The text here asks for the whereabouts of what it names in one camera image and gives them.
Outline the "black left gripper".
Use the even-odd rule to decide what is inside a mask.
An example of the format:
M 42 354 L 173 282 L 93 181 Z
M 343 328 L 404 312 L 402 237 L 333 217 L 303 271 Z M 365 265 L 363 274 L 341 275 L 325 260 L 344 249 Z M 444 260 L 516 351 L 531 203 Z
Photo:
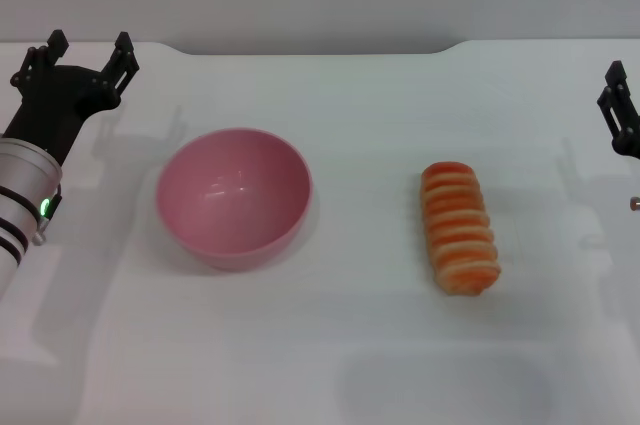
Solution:
M 28 48 L 10 79 L 22 96 L 21 105 L 3 134 L 44 150 L 58 164 L 66 160 L 88 118 L 120 105 L 120 96 L 139 71 L 127 32 L 118 35 L 100 72 L 56 65 L 68 47 L 64 32 L 57 29 L 45 45 Z

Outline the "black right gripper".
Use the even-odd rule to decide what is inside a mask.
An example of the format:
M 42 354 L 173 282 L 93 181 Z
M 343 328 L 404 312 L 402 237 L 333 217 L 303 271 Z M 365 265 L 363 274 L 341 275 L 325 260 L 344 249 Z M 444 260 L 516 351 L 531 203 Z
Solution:
M 631 100 L 627 74 L 620 60 L 611 63 L 597 105 L 612 136 L 613 150 L 640 159 L 639 114 Z

